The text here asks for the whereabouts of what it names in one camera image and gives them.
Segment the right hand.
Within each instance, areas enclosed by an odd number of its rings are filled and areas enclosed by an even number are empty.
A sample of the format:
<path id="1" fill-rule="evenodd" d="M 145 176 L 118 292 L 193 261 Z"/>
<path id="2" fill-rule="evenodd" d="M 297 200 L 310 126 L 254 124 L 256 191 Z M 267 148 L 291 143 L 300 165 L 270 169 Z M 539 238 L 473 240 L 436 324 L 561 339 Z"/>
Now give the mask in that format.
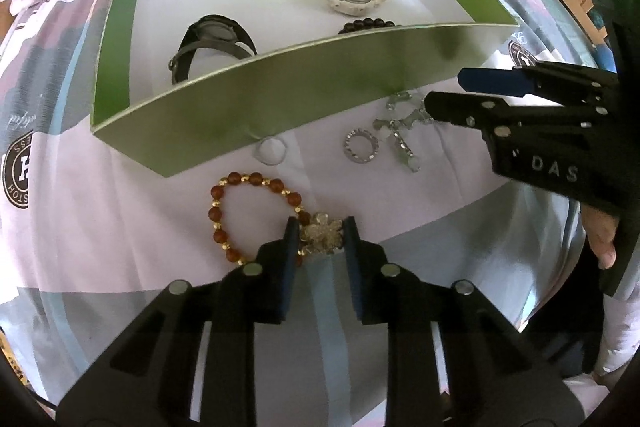
<path id="1" fill-rule="evenodd" d="M 589 246 L 598 258 L 599 267 L 602 270 L 611 269 L 616 261 L 614 239 L 620 218 L 582 202 L 580 219 L 582 219 L 582 227 L 585 229 Z"/>

